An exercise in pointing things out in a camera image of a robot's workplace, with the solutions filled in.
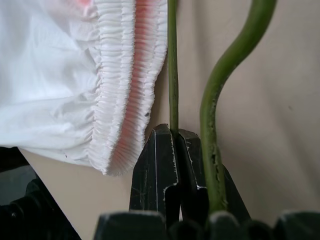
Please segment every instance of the beige background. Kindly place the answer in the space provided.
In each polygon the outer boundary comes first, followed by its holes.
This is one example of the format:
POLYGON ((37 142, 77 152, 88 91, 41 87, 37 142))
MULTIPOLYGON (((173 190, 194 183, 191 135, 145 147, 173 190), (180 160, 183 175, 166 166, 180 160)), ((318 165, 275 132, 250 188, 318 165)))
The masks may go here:
MULTIPOLYGON (((180 127, 199 132, 202 93, 241 30, 250 0, 180 0, 177 13, 180 127)), ((222 91, 222 159, 253 218, 320 210, 320 1, 279 0, 262 42, 222 91)), ((168 122, 165 67, 150 127, 168 122)), ((132 174, 113 178, 23 151, 83 240, 100 213, 127 210, 132 174)))

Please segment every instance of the white fabric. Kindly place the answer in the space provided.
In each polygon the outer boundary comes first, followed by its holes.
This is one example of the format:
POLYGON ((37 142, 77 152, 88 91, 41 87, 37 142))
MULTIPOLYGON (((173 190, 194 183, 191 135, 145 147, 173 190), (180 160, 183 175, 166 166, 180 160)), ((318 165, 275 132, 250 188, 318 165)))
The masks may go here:
POLYGON ((165 0, 1 1, 0 145, 103 174, 133 166, 165 58, 166 14, 165 0))

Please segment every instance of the black object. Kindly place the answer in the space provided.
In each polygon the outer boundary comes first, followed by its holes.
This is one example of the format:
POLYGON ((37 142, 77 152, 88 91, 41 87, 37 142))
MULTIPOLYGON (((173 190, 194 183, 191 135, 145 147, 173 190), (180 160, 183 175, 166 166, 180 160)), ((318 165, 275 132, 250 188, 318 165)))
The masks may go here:
POLYGON ((229 212, 214 213, 208 230, 197 222, 184 220, 166 231, 166 222, 154 211, 102 215, 94 240, 319 240, 320 214, 296 212, 283 215, 274 229, 249 220, 239 224, 229 212))
MULTIPOLYGON (((169 228, 181 206, 184 220, 204 226, 209 202, 201 141, 194 132, 179 133, 174 142, 167 124, 152 130, 133 170, 129 209, 160 212, 169 228)), ((242 223, 249 213, 226 168, 224 175, 229 211, 242 223)))
POLYGON ((1 240, 80 240, 39 178, 25 196, 0 206, 1 240))
POLYGON ((27 165, 29 163, 17 147, 0 147, 0 173, 27 165))

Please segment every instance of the ruffled edge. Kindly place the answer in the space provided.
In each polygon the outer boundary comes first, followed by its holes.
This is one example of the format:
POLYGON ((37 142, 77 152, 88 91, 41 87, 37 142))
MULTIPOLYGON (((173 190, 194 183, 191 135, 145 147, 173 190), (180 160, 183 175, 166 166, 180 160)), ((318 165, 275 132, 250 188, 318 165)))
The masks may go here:
POLYGON ((131 89, 120 139, 108 175, 121 175, 137 162, 154 103, 155 82, 167 54, 167 0, 136 0, 131 89))
POLYGON ((104 175, 121 134, 134 62, 135 0, 95 0, 99 51, 97 104, 88 148, 90 164, 104 175))

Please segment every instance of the gathered fabric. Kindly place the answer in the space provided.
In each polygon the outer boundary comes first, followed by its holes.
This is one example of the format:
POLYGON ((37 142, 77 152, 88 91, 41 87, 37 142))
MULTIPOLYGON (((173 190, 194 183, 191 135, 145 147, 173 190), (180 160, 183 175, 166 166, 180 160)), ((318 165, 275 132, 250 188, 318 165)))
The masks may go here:
POLYGON ((122 174, 166 51, 166 0, 1 1, 0 145, 122 174))

